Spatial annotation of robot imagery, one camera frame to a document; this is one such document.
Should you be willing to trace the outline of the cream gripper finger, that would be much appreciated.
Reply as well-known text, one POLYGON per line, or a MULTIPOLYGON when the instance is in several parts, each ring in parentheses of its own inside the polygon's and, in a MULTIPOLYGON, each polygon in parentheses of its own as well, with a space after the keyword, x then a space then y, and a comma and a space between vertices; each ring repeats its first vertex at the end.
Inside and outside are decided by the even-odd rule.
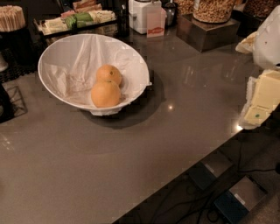
POLYGON ((264 70, 257 78, 250 77, 246 99, 244 121, 261 125, 280 104, 280 72, 264 70))
POLYGON ((256 39, 256 32, 249 34, 244 40, 242 40, 235 48, 238 53, 252 53, 254 50, 254 43, 256 39))

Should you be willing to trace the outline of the white rounded gripper body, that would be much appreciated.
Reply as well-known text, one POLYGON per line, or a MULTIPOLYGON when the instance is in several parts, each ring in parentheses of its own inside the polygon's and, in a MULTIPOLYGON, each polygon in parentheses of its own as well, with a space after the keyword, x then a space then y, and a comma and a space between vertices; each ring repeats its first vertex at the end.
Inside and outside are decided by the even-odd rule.
POLYGON ((253 60, 262 69, 280 69, 280 5, 269 14, 256 32, 253 60))

